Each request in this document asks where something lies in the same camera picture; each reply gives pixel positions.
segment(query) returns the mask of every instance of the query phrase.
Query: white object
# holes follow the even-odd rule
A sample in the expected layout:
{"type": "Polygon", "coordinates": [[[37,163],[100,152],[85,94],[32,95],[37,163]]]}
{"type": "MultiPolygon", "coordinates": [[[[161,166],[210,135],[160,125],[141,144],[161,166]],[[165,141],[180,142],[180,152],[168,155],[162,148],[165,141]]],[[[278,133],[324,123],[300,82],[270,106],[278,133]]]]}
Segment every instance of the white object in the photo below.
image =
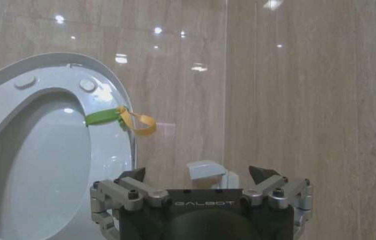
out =
{"type": "Polygon", "coordinates": [[[17,89],[25,89],[25,88],[29,88],[32,85],[36,84],[36,81],[37,81],[37,78],[36,76],[25,76],[25,77],[21,77],[20,79],[17,79],[14,81],[14,87],[17,89]]]}
{"type": "Polygon", "coordinates": [[[90,79],[81,79],[80,81],[80,87],[84,91],[93,92],[96,89],[96,83],[90,79]]]}
{"type": "Polygon", "coordinates": [[[238,188],[238,176],[228,171],[222,165],[213,161],[196,161],[186,164],[190,180],[220,177],[220,182],[212,186],[212,189],[236,189],[238,188]]]}
{"type": "Polygon", "coordinates": [[[136,144],[118,124],[86,127],[84,116],[121,105],[132,109],[118,79],[84,55],[42,54],[0,70],[0,239],[102,238],[89,186],[134,168],[136,144]]]}

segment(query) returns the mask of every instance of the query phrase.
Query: green plastic tag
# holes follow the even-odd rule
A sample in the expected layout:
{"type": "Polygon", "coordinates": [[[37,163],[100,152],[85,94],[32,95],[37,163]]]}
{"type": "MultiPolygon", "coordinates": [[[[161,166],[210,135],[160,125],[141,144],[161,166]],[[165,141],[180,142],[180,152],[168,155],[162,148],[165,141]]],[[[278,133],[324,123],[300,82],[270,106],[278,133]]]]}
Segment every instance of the green plastic tag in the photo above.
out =
{"type": "Polygon", "coordinates": [[[105,124],[112,121],[118,121],[121,124],[121,116],[116,108],[94,112],[85,116],[85,125],[105,124]]]}

